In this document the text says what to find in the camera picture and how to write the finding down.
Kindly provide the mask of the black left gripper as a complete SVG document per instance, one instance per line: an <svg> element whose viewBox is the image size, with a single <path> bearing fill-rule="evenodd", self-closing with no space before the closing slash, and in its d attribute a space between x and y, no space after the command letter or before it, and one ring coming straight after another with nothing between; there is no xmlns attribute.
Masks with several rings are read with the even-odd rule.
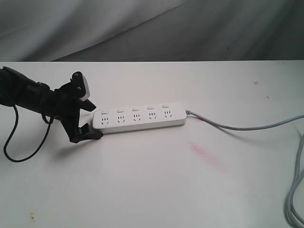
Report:
<svg viewBox="0 0 304 228"><path fill-rule="evenodd" d="M86 123L79 127L80 109L85 111L95 110L95 105L89 100L80 102L75 97L71 83L64 84L55 89L58 106L55 110L55 118L59 120L66 131L69 141L78 143L86 140L99 140L103 133Z"/></svg>

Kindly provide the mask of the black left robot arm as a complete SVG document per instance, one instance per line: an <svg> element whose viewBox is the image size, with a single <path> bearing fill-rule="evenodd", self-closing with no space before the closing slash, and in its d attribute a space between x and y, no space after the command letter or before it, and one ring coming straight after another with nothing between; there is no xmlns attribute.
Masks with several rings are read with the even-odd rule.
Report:
<svg viewBox="0 0 304 228"><path fill-rule="evenodd" d="M15 104L61 122L70 142L99 140L103 134L86 123L79 126L80 111L91 112L96 106L88 99L89 87L85 76L75 72L70 81L51 90L47 84L35 82L22 73L4 66L0 70L0 103Z"/></svg>

